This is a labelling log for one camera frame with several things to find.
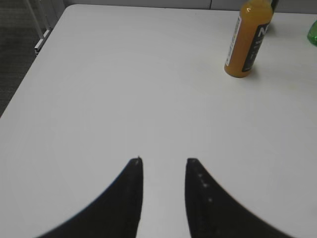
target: bottle label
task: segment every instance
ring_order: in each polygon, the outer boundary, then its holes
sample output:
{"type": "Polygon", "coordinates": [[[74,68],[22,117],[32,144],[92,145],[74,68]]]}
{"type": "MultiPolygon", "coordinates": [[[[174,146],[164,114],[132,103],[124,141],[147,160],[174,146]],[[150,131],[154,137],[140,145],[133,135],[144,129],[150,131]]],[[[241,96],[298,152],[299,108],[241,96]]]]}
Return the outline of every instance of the bottle label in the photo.
{"type": "Polygon", "coordinates": [[[251,43],[246,61],[244,62],[242,72],[247,72],[252,68],[254,60],[256,59],[256,56],[259,52],[259,48],[262,44],[264,35],[266,34],[268,25],[269,23],[258,26],[253,41],[251,43]]]}
{"type": "Polygon", "coordinates": [[[239,16],[237,24],[236,24],[236,28],[234,29],[233,37],[232,37],[232,40],[231,40],[231,43],[230,43],[229,53],[228,53],[228,57],[227,57],[227,60],[226,60],[226,65],[227,66],[229,66],[229,64],[230,64],[230,60],[231,60],[234,44],[236,43],[240,26],[241,26],[241,17],[239,16]]]}

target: orange juice bottle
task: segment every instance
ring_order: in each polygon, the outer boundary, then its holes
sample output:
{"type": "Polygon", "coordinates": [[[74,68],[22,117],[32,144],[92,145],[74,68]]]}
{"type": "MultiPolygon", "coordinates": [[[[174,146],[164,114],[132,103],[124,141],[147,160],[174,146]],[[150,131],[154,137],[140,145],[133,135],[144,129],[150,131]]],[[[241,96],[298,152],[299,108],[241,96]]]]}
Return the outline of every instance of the orange juice bottle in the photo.
{"type": "Polygon", "coordinates": [[[249,0],[242,6],[224,66],[228,74],[242,78],[250,73],[272,17],[268,0],[249,0]]]}

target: white wall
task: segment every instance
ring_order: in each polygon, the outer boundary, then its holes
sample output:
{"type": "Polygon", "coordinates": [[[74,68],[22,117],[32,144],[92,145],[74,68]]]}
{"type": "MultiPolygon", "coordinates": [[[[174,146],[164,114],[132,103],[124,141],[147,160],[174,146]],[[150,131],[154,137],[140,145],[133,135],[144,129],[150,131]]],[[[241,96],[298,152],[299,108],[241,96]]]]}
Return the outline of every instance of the white wall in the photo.
{"type": "MultiPolygon", "coordinates": [[[[212,9],[239,10],[246,0],[212,0],[212,9]]],[[[317,0],[280,0],[277,12],[317,14],[317,0]]]]}
{"type": "Polygon", "coordinates": [[[64,2],[66,6],[83,3],[118,6],[209,9],[211,0],[64,0],[64,2]]]}

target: juice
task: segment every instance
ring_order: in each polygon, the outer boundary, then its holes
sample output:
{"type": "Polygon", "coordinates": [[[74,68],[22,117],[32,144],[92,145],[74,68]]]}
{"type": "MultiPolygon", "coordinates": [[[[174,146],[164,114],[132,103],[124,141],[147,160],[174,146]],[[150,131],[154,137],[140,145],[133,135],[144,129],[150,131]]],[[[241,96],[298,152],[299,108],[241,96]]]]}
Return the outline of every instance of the juice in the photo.
{"type": "Polygon", "coordinates": [[[228,74],[234,77],[250,74],[272,17],[268,0],[250,0],[242,6],[224,66],[228,74]]]}

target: gray carpet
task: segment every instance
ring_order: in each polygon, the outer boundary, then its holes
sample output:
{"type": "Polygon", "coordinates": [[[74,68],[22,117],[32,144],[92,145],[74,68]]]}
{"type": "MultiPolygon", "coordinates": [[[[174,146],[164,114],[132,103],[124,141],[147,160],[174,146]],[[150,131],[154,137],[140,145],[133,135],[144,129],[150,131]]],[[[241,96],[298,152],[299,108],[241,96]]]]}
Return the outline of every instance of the gray carpet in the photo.
{"type": "Polygon", "coordinates": [[[23,0],[0,0],[0,117],[35,59],[38,40],[23,0]]]}

